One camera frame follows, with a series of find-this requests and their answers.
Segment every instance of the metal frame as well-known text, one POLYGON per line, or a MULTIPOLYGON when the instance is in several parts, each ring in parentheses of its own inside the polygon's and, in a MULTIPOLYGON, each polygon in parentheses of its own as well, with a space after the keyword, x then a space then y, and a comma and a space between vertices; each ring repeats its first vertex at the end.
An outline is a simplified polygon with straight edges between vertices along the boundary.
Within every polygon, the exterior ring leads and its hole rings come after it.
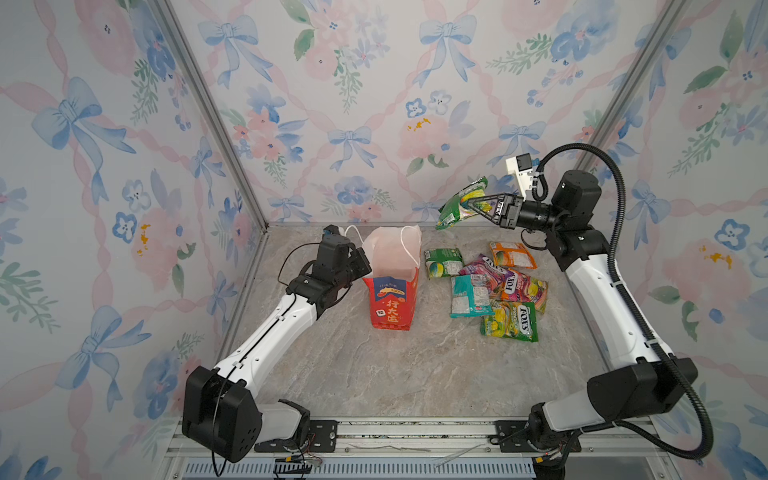
MULTIPOLYGON (((462 459, 483 462, 531 458, 540 455, 538 453, 502 453, 497 445, 491 445, 488 440, 490 435, 496 433, 494 421, 525 420, 524 417, 336 417, 332 420, 339 422, 336 451, 317 455, 341 464, 356 463, 361 458, 374 462, 395 458, 400 461, 425 459, 435 464, 440 463, 441 458, 460 452, 463 452, 460 455, 462 459)), ((634 423, 649 432, 656 432, 648 418, 636 419, 634 423)), ((582 451, 571 453, 571 457, 645 458, 651 471, 658 478, 679 479, 669 455, 634 432, 614 428, 583 434, 579 439, 582 451)), ((285 453, 250 452, 243 461, 284 456, 286 456, 285 453)), ((156 478, 169 480, 180 478, 190 460, 208 463, 210 452, 183 436, 179 425, 156 478)), ((223 463, 220 458, 218 463, 219 465, 223 463)))
POLYGON ((266 233, 266 228, 269 224, 259 207, 256 193, 248 181, 243 165, 240 163, 237 153, 235 153, 234 147, 230 142, 227 128, 224 126, 224 122, 214 104, 214 97, 211 95, 210 90, 208 90, 207 85, 205 85, 200 66, 191 54, 192 48, 187 41, 184 30, 182 30, 179 24, 178 17, 173 6, 170 4, 170 0, 151 0, 148 4, 154 15, 162 23, 161 27, 164 30, 168 43, 173 49, 174 56, 187 76, 190 91, 195 100, 197 100, 205 119, 210 123, 210 136, 213 137, 219 146, 224 162, 230 168, 235 184, 243 194, 245 204, 256 218, 261 233, 266 233))
MULTIPOLYGON (((691 0, 668 0, 648 36, 646 45, 638 53, 627 72, 626 80, 608 105, 592 138, 592 144, 600 146, 606 141, 613 127, 621 119, 628 102, 637 93, 644 76, 649 72, 663 51, 669 37, 674 33, 674 27, 690 3, 691 0)), ((220 358, 222 354, 232 348, 245 306, 253 292, 253 279, 269 239, 267 232, 269 224, 259 208, 256 194, 229 141, 227 129, 218 114, 209 89, 205 85, 201 69, 191 54, 187 37, 180 27, 170 0, 151 0, 149 4, 153 13, 163 24, 169 44, 174 49, 179 64, 185 70, 190 89, 213 127, 211 136, 214 137, 223 152, 224 160, 233 172, 234 180, 243 192, 246 204, 253 212, 262 232, 257 251, 248 267, 240 297, 233 310, 230 328, 223 339, 220 358)), ((576 168, 587 170, 592 164, 593 161, 585 153, 579 158, 576 168)), ((294 223, 282 223, 281 225, 283 224, 285 226, 294 225, 294 223)), ((397 226, 402 224, 400 222, 381 223, 381 225, 397 226)), ((370 225, 379 226, 378 223, 371 223, 370 225)), ((321 454, 321 456, 340 461, 354 462, 360 458, 430 458, 435 460, 463 451, 466 452, 462 454, 462 458, 488 460, 538 456, 538 454, 532 453, 501 453, 497 445, 491 445, 488 441, 488 437, 496 433, 494 425, 496 420, 525 420, 522 417, 338 417, 332 420, 339 422, 336 451, 321 454)), ((648 418, 634 422, 647 431, 656 433, 648 418)), ((580 441, 583 448, 582 452, 572 453, 572 457, 641 457, 646 459, 651 471, 658 478, 671 480, 679 480, 680 478, 674 463, 666 452, 626 429, 616 428, 584 434, 580 437, 580 441)), ((274 458, 277 456, 285 455, 251 452, 246 456, 246 459, 274 458)), ((210 461, 210 452, 183 436, 181 427, 178 425, 155 478, 167 478, 169 480, 182 478, 186 464, 191 458, 205 458, 210 461)))
MULTIPOLYGON (((635 57, 632 65, 630 65, 627 77, 619 87, 616 95, 611 99, 611 103, 608 104, 600 124, 589 141, 590 144, 600 147, 611 135, 614 127, 621 119, 621 115, 624 114, 627 106, 632 101, 632 97, 637 93, 640 83, 645 75, 650 73, 653 63, 661 55, 664 46, 667 45, 667 42, 674 33, 677 23, 691 2, 692 0, 668 0, 661 15, 659 15, 653 28, 650 30, 645 45, 637 54, 637 57, 635 57)), ((575 168, 577 170, 589 170, 595 165, 596 161, 594 155, 583 152, 576 162, 575 168)))

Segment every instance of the mounting plate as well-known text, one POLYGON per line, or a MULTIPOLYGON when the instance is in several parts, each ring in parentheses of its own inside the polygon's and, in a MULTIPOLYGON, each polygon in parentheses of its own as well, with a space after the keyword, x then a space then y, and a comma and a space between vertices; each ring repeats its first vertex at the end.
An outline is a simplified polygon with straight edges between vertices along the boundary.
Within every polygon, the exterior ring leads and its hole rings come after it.
MULTIPOLYGON (((526 420, 497 420, 494 422, 494 425, 496 425, 496 433, 505 437, 513 432, 524 429, 526 423, 528 423, 526 420)), ((536 452, 524 439, 507 440, 500 444, 499 448, 502 450, 502 453, 536 452)), ((576 439, 571 451, 581 451, 581 443, 579 443, 578 439, 576 439)))
MULTIPOLYGON (((336 450, 336 430, 339 423, 336 420, 310 420, 310 430, 307 436, 312 440, 308 445, 310 452, 313 453, 333 453, 336 450)), ((273 440, 271 442, 257 443, 253 446, 254 452, 275 453, 275 452, 295 452, 296 445, 293 440, 273 440)))

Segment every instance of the orange candy bag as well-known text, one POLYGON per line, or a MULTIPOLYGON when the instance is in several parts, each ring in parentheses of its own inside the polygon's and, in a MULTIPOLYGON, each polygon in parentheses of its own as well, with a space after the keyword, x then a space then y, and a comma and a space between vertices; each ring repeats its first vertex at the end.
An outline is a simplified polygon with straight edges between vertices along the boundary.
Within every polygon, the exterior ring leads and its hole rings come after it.
POLYGON ((507 268, 536 268, 536 260, 522 243, 491 242, 493 261, 507 268))

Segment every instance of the teal candy bag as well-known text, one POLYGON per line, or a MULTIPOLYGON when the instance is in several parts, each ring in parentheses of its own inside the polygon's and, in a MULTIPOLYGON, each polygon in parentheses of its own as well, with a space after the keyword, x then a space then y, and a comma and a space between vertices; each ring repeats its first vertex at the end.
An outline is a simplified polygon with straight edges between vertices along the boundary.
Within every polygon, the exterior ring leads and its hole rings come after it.
POLYGON ((452 276, 451 285, 451 318, 493 315, 488 295, 488 279, 484 275, 452 276))

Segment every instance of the ventilation grille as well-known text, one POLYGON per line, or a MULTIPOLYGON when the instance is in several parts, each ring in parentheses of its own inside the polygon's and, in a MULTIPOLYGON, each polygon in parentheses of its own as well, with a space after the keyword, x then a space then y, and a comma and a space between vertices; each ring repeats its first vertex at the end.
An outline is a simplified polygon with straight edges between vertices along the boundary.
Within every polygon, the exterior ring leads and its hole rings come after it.
MULTIPOLYGON (((306 478, 535 478, 530 458, 457 458, 435 465, 436 458, 326 458, 306 478)), ((281 478, 299 478, 294 464, 278 464, 281 478)), ((244 458, 227 463, 221 478, 274 478, 273 458, 244 458)), ((216 478, 210 458, 190 458, 184 478, 216 478)))

